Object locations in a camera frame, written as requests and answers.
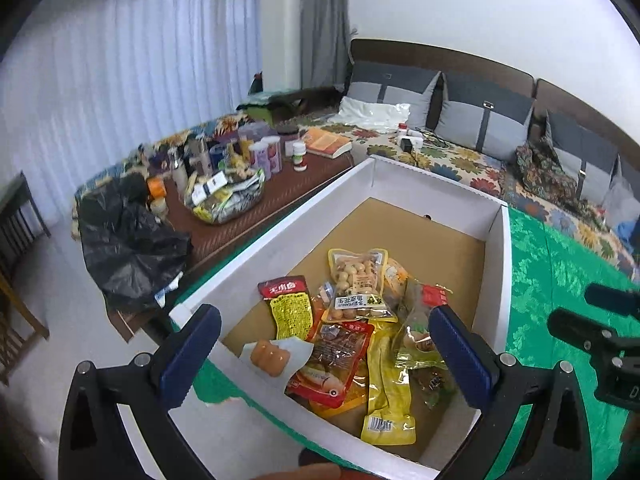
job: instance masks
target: gray curtain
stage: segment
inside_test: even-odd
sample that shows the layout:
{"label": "gray curtain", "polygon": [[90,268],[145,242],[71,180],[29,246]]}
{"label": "gray curtain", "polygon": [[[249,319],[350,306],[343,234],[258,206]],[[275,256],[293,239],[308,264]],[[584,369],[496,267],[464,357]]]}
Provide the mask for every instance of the gray curtain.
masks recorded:
{"label": "gray curtain", "polygon": [[302,88],[345,82],[349,63],[347,0],[302,0]]}

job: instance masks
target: metal screw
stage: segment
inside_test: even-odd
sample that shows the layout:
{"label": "metal screw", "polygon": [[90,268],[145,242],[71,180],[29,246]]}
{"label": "metal screw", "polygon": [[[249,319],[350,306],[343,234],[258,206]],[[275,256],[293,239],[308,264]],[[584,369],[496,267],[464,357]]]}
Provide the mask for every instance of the metal screw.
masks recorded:
{"label": "metal screw", "polygon": [[133,359],[133,364],[136,366],[146,366],[151,361],[151,356],[149,354],[138,354],[135,359]]}
{"label": "metal screw", "polygon": [[513,366],[516,364],[516,358],[511,354],[505,352],[500,354],[500,362],[505,366]]}
{"label": "metal screw", "polygon": [[76,368],[76,371],[82,375],[87,373],[89,370],[91,370],[91,361],[82,361]]}
{"label": "metal screw", "polygon": [[560,369],[563,372],[570,374],[574,371],[574,366],[569,361],[560,361]]}

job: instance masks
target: barcode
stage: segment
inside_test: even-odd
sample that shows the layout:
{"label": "barcode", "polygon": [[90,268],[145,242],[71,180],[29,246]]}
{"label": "barcode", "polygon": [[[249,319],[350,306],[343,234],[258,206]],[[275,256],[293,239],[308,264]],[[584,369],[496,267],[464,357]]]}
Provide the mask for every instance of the barcode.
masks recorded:
{"label": "barcode", "polygon": [[394,428],[393,422],[390,420],[384,420],[377,416],[369,417],[369,430],[370,431],[391,431]]}

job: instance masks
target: green tablecloth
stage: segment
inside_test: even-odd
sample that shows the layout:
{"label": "green tablecloth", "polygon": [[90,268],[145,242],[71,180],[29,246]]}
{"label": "green tablecloth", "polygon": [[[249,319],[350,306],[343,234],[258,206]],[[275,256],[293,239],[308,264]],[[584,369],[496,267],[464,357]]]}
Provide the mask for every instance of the green tablecloth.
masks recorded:
{"label": "green tablecloth", "polygon": [[[510,223],[513,281],[507,351],[524,365],[551,368],[563,359],[574,365],[591,431],[593,479],[605,479],[617,464],[619,437],[626,411],[595,400],[593,391],[596,376],[587,355],[553,339],[546,330],[546,318],[553,309],[562,306],[611,325],[623,335],[640,335],[640,325],[634,320],[589,306],[582,297],[585,287],[591,282],[617,288],[630,288],[633,284],[587,248],[527,214],[510,208]],[[318,449],[318,446],[256,406],[210,361],[205,362],[193,386],[198,398],[204,402],[244,397],[250,405],[261,410],[272,422],[307,447],[337,463],[349,465],[326,450]],[[508,466],[528,414],[529,408],[523,408],[518,414],[513,431],[489,478],[496,478]]]}

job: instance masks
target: black plastic bag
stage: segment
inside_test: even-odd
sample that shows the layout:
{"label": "black plastic bag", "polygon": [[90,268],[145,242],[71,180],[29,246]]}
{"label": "black plastic bag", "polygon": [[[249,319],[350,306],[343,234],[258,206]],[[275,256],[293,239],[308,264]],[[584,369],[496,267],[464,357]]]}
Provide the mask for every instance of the black plastic bag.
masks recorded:
{"label": "black plastic bag", "polygon": [[82,254],[108,310],[135,314],[158,307],[154,296],[185,266],[190,235],[159,224],[145,206],[139,173],[114,179],[78,206]]}

